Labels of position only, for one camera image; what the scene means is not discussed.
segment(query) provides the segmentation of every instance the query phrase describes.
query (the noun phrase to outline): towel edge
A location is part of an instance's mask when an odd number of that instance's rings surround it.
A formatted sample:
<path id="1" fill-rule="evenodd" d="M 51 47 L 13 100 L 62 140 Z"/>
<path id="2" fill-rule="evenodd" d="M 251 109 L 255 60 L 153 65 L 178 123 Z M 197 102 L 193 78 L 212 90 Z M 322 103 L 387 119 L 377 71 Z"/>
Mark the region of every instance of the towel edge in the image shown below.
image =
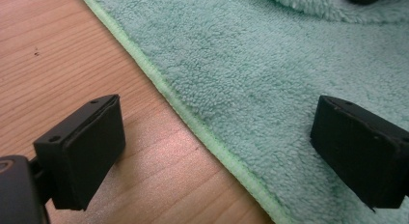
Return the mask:
<path id="1" fill-rule="evenodd" d="M 183 104 L 177 97 L 177 93 L 173 91 L 163 76 L 161 76 L 156 66 L 150 62 L 138 44 L 128 37 L 117 21 L 104 11 L 96 0 L 84 0 L 84 2 L 110 31 L 114 38 L 120 42 L 123 48 L 131 55 L 156 89 L 171 104 L 173 109 L 189 126 L 193 133 L 260 203 L 272 220 L 276 223 L 293 223 L 293 220 L 286 213 L 285 208 L 280 204 L 279 200 L 243 165 L 236 155 L 232 154 L 221 141 L 217 140 L 201 119 L 196 117 L 193 112 Z"/>

